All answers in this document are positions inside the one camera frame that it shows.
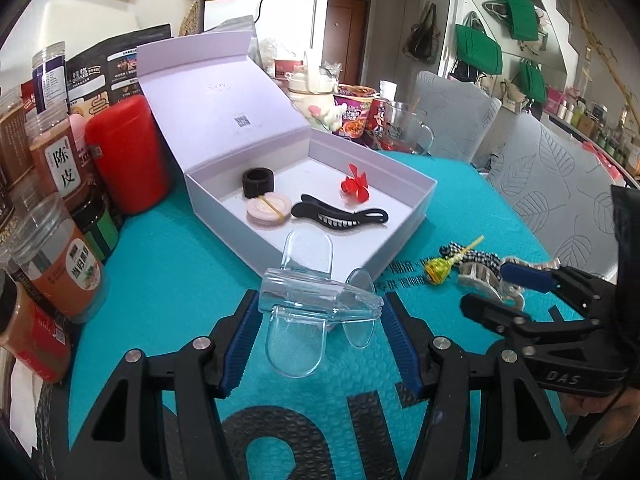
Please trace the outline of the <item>translucent beige claw clip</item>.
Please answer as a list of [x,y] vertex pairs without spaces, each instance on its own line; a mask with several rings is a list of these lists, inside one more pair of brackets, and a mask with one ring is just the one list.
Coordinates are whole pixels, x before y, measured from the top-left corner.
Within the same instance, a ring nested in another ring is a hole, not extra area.
[[558,258],[543,263],[530,263],[519,258],[506,257],[499,262],[496,270],[491,270],[489,266],[477,261],[467,261],[458,264],[458,284],[487,299],[500,301],[512,310],[522,312],[525,306],[524,288],[503,281],[500,268],[505,263],[521,264],[526,268],[544,271],[558,270],[561,266]]

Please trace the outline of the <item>red plastic propeller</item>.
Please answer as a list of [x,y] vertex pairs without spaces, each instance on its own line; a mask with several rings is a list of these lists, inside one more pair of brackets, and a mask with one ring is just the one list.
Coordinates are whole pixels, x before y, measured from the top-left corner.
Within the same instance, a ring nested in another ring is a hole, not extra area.
[[349,174],[341,182],[341,193],[358,204],[364,204],[370,198],[367,174],[354,164],[348,165]]

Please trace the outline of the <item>black banana hair clip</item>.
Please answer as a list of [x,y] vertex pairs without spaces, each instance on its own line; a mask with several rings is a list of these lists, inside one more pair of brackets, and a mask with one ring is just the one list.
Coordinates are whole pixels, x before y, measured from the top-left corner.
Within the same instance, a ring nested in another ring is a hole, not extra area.
[[388,213],[383,209],[341,210],[307,194],[300,196],[300,201],[292,206],[291,214],[296,219],[311,220],[333,231],[349,231],[370,224],[377,226],[388,221]]

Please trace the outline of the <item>pink round compact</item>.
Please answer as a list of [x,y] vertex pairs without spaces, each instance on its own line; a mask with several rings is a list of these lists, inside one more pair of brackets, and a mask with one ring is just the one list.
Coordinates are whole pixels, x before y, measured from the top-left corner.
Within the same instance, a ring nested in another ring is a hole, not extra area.
[[268,192],[246,202],[247,219],[266,228],[285,224],[291,217],[291,211],[291,200],[281,193]]

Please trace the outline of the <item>black foam hair roller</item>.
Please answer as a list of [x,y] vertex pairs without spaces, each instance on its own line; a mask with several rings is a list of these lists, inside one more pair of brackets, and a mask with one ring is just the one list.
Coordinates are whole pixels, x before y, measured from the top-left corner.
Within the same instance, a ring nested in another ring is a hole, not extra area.
[[242,189],[245,198],[251,200],[274,190],[273,171],[265,167],[250,168],[242,174]]

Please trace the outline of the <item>yellow-green wrapped lollipop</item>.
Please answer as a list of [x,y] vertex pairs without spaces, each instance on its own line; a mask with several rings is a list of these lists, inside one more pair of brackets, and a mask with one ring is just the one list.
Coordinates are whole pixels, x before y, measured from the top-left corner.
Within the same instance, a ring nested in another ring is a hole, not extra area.
[[427,262],[424,264],[424,272],[427,281],[429,281],[433,285],[441,285],[444,281],[446,281],[446,278],[448,278],[452,267],[456,263],[460,262],[470,250],[474,249],[483,240],[484,236],[480,236],[479,238],[474,240],[474,242],[472,242],[468,246],[463,247],[458,252],[455,252],[449,258],[438,257],[427,260]]

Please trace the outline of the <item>black white gingham bow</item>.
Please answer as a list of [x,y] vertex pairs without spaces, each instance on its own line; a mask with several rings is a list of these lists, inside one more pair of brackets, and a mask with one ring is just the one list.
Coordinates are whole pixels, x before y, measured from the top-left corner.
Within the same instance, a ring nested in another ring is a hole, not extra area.
[[[457,255],[459,252],[462,252],[463,246],[456,242],[449,242],[447,245],[439,247],[439,255],[443,259],[450,259]],[[460,261],[453,263],[448,272],[445,273],[442,277],[448,278],[448,275],[452,270],[460,269],[462,263],[478,263],[482,266],[486,266],[487,269],[491,270],[491,272],[495,275],[496,278],[499,276],[500,266],[501,266],[501,258],[495,254],[494,252],[483,252],[482,250],[470,249],[466,252]]]

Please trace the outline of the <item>near grey leaf chair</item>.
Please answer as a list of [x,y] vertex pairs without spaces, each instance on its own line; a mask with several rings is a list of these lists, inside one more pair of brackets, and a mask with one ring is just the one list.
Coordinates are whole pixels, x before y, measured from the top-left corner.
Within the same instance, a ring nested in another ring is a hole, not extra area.
[[529,114],[500,112],[483,145],[489,183],[548,254],[612,278],[617,272],[611,186],[622,186],[582,142]]

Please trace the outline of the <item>grey leaf chair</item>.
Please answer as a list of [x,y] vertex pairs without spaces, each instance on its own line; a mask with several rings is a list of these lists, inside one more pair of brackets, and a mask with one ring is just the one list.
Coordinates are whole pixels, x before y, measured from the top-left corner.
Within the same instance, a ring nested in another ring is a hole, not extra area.
[[582,142],[529,114],[500,112],[483,145],[489,183],[548,254],[612,278],[617,272],[611,186],[622,186]]
[[428,152],[439,158],[470,162],[500,110],[500,101],[469,82],[449,80],[427,70],[418,73],[414,98],[427,114],[435,140]]

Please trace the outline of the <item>red packet at edge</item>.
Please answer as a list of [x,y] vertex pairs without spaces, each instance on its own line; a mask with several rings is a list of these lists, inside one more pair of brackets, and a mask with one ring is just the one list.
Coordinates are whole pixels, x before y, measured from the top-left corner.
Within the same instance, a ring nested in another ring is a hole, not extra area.
[[44,382],[62,382],[72,347],[66,331],[44,312],[20,283],[1,271],[1,347]]

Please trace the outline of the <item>teal bubble mailer mat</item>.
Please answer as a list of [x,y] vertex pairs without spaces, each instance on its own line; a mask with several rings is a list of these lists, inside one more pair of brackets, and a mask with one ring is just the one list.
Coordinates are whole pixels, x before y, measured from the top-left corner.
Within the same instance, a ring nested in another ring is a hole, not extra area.
[[[378,277],[407,310],[439,335],[482,353],[493,333],[459,308],[454,278],[427,283],[423,263],[449,242],[478,240],[488,252],[548,259],[509,204],[469,165],[401,155],[435,179],[425,221]],[[84,327],[70,380],[68,431],[78,434],[108,376],[125,353],[173,352],[231,314],[258,276],[194,216],[178,186],[155,208],[129,219],[105,267],[106,299]],[[255,342],[239,387],[218,405],[224,431],[252,479],[398,479],[406,471],[425,413],[401,388],[382,330],[357,350],[332,330],[318,370],[288,379]]]

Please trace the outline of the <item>far grey leaf chair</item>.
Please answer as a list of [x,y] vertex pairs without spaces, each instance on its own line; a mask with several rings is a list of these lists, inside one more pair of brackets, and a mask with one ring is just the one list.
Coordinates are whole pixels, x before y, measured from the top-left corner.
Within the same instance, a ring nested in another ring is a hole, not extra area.
[[418,73],[414,98],[427,114],[435,140],[428,152],[439,158],[470,162],[500,110],[500,101],[469,82],[449,80],[427,70]]

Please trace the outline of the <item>green tote bag lower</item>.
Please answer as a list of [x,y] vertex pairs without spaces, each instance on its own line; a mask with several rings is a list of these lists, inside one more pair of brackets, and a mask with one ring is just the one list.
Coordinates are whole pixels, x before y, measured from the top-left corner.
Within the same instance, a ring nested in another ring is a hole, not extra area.
[[518,64],[516,85],[527,99],[540,104],[547,101],[547,86],[544,82],[544,74],[538,64],[532,60],[522,58]]

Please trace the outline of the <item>green tote bag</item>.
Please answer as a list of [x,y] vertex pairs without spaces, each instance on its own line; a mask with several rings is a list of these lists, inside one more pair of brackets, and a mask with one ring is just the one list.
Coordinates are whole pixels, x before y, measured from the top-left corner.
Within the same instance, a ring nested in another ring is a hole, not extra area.
[[462,24],[456,25],[456,57],[454,76],[476,81],[480,75],[502,73],[502,50],[485,32],[478,14],[471,11]]
[[516,85],[527,99],[540,104],[547,101],[547,86],[544,82],[544,74],[538,64],[532,60],[522,58],[518,64]]
[[534,4],[529,0],[489,0],[483,8],[509,29],[511,38],[518,41],[537,41],[539,38]]

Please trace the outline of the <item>glass mug with straw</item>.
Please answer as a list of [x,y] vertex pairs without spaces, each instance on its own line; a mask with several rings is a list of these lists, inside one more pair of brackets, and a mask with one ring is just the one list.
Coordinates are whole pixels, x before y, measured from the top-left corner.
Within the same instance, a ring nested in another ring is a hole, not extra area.
[[427,125],[427,114],[416,104],[384,104],[383,129],[378,144],[383,151],[427,155],[435,135]]

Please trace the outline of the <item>clear jar orange label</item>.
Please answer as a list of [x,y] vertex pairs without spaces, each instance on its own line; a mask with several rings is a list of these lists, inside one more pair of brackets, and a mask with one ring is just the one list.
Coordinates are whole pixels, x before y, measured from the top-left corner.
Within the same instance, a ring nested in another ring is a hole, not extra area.
[[58,194],[26,212],[9,251],[38,292],[70,322],[87,323],[104,304],[103,264]]

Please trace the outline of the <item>green black small jar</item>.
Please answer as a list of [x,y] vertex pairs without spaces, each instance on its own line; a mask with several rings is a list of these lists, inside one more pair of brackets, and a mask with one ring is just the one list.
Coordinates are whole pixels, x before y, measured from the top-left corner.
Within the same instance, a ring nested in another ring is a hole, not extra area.
[[105,262],[119,241],[119,232],[99,193],[92,193],[85,203],[72,211],[76,226],[94,254]]

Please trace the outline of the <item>green tote bag left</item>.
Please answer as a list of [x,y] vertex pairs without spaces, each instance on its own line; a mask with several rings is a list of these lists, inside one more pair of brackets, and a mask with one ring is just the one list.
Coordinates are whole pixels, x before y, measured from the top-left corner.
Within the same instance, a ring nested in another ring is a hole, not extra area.
[[471,11],[462,24],[456,25],[456,57],[454,76],[476,81],[480,75],[502,73],[502,50],[485,32],[478,14]]

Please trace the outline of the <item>purple instant noodle cup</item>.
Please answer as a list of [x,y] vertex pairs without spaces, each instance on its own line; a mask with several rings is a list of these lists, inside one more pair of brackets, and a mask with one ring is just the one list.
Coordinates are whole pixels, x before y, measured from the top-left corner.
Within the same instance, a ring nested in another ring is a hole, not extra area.
[[335,104],[343,111],[337,134],[349,140],[362,136],[376,90],[366,86],[339,84],[334,93]]

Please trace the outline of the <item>green tote bag upper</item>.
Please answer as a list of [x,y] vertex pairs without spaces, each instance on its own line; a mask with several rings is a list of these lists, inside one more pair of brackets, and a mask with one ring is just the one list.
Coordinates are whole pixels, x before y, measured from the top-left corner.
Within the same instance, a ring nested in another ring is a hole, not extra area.
[[518,41],[537,41],[539,38],[534,4],[529,0],[489,0],[483,8],[509,29],[511,38]]

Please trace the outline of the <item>black hanging handbag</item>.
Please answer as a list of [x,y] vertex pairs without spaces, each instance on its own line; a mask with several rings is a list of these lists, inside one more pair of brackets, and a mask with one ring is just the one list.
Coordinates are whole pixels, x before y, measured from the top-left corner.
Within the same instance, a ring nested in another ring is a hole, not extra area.
[[420,22],[411,27],[402,52],[415,61],[433,65],[437,58],[439,35],[437,6],[431,1],[427,1],[422,10]]

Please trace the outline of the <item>red plastic canister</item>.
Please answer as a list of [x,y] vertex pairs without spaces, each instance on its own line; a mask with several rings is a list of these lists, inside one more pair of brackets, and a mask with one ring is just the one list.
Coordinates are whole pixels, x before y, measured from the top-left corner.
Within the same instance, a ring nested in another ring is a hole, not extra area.
[[124,214],[141,214],[171,189],[162,139],[142,94],[107,107],[86,125],[96,170]]

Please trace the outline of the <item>lilac open gift box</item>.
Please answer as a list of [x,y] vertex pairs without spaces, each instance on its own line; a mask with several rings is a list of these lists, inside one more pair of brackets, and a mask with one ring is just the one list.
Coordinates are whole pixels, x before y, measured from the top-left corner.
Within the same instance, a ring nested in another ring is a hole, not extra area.
[[194,214],[256,274],[278,266],[289,232],[317,231],[306,219],[266,228],[250,221],[245,171],[265,167],[292,202],[308,194],[347,209],[341,183],[356,166],[369,183],[369,208],[382,226],[329,232],[332,276],[356,268],[378,278],[424,221],[436,180],[331,133],[316,130],[247,56],[247,32],[160,40],[137,48],[142,92],[184,175]]

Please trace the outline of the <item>white cartoon dog pot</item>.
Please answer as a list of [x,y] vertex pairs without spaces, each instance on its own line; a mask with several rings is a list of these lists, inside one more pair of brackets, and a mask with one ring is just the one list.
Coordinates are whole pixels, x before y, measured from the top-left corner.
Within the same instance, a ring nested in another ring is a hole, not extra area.
[[334,94],[338,81],[322,66],[321,52],[309,49],[304,54],[303,64],[285,75],[288,81],[288,97],[295,107],[309,120],[329,132],[342,128],[346,105],[337,105]]

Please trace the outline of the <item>orange peel spice jar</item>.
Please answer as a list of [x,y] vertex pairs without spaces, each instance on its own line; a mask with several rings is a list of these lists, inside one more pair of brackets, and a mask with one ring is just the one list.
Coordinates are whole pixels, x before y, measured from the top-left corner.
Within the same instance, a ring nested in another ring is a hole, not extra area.
[[25,124],[28,147],[41,187],[58,193],[68,211],[88,200],[90,177],[81,165],[67,105],[56,103]]

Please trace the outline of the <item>brown wooden door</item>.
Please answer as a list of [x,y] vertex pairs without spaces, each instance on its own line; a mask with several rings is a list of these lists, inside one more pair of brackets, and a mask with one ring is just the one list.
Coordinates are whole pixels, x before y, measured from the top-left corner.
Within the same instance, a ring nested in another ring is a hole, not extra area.
[[328,0],[322,61],[341,65],[342,84],[360,83],[369,11],[369,0]]

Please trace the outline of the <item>white refrigerator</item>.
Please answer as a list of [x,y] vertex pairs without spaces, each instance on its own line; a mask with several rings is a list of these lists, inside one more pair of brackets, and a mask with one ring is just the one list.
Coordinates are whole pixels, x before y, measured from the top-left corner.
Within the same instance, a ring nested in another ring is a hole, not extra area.
[[308,51],[322,57],[328,0],[213,0],[204,4],[204,29],[250,18],[262,62],[303,61]]

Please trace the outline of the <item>black snack package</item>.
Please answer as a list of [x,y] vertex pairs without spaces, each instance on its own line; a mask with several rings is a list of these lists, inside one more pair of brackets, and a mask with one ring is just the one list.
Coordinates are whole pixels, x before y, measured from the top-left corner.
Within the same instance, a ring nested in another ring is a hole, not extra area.
[[67,60],[70,112],[89,120],[107,107],[140,94],[137,48],[170,38],[170,25],[157,25],[105,39]]

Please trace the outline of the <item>purple label jar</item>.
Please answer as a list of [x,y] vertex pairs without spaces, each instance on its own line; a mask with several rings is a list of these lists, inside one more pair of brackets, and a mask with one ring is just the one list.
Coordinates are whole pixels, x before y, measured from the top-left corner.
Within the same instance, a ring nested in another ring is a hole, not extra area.
[[64,41],[50,44],[32,57],[32,83],[38,114],[58,103],[68,105]]

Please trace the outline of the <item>woven straw fan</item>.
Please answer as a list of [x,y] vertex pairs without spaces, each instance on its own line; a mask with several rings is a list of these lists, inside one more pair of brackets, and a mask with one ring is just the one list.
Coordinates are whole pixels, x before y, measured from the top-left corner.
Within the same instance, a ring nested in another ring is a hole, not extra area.
[[194,0],[186,15],[183,17],[178,30],[178,36],[191,36],[199,34],[203,28],[203,5],[201,0]]

